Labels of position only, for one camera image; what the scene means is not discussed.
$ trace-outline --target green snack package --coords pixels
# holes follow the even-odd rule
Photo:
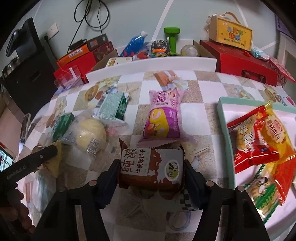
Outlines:
[[[263,164],[254,180],[244,186],[265,224],[279,205],[276,185]]]
[[[120,134],[127,129],[127,123],[124,121],[127,104],[127,93],[108,93],[103,101],[100,100],[96,105],[92,117],[106,126],[110,136]]]
[[[62,138],[69,128],[70,124],[74,120],[74,115],[72,113],[62,115],[58,120],[58,125],[55,129],[55,132],[52,136],[52,141],[55,142],[58,139]]]

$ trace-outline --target wall outlet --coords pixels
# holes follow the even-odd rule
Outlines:
[[[59,32],[57,28],[57,24],[54,23],[45,33],[45,35],[48,36],[48,39],[51,39],[53,36],[55,36]]]

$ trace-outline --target window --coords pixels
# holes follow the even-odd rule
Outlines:
[[[6,151],[4,151],[0,147],[0,155],[1,155],[1,163],[0,163],[0,172],[3,171],[4,169],[8,168],[9,166],[12,165],[12,156],[10,156]]]

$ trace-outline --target black cable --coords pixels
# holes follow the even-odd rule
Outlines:
[[[109,17],[110,17],[110,11],[109,11],[109,8],[107,7],[107,5],[106,5],[102,0],[98,0],[99,3],[100,3],[99,9],[98,9],[98,14],[97,14],[97,18],[98,18],[98,21],[99,21],[99,26],[92,26],[92,25],[87,21],[87,18],[86,18],[86,17],[88,16],[88,14],[89,14],[89,12],[90,12],[90,10],[91,10],[91,5],[92,5],[92,3],[93,3],[93,0],[87,0],[86,6],[85,6],[85,10],[84,10],[83,18],[82,18],[81,20],[77,20],[77,19],[76,19],[76,11],[77,11],[78,6],[79,6],[83,1],[85,1],[85,0],[81,0],[81,1],[76,5],[75,10],[74,10],[74,21],[77,22],[77,23],[80,23],[80,24],[79,24],[79,26],[78,26],[78,28],[77,28],[77,30],[76,30],[76,32],[75,32],[75,34],[74,34],[72,40],[71,40],[71,43],[69,44],[69,46],[72,45],[72,43],[73,43],[73,41],[74,41],[74,39],[75,39],[75,37],[76,37],[76,34],[77,34],[77,32],[78,32],[78,30],[79,30],[79,28],[80,28],[80,26],[81,26],[81,24],[82,24],[82,22],[83,22],[84,20],[85,20],[85,22],[86,22],[86,24],[87,24],[88,26],[90,26],[90,27],[92,27],[92,28],[100,28],[100,30],[101,30],[101,34],[103,34],[102,27],[107,23],[107,21],[108,21],[108,19],[109,19]],[[107,18],[106,18],[106,20],[105,20],[105,22],[104,22],[103,24],[101,24],[101,22],[100,22],[100,20],[99,20],[99,11],[100,11],[100,8],[101,8],[101,4],[103,4],[103,5],[105,6],[106,10],[107,10]]]
[[[102,31],[102,27],[101,27],[101,22],[100,22],[100,19],[99,19],[99,13],[100,13],[100,8],[101,8],[101,1],[99,1],[100,2],[100,6],[99,6],[99,9],[98,9],[98,14],[97,14],[97,19],[98,19],[98,21],[99,21],[99,25],[100,25],[100,29],[101,29],[101,35],[103,35],[103,31]]]
[[[47,36],[47,35],[44,36],[44,40],[45,40],[45,42],[48,44],[48,47],[49,47],[49,49],[50,49],[50,51],[51,51],[53,57],[57,60],[57,57],[55,56],[55,54],[54,54],[54,52],[52,51],[52,48],[51,48],[51,46],[50,46],[50,43],[48,42],[48,36]]]

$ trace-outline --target brown snack package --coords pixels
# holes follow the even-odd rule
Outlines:
[[[182,149],[132,149],[121,140],[121,188],[136,186],[159,190],[162,197],[172,199],[182,186],[184,152]]]

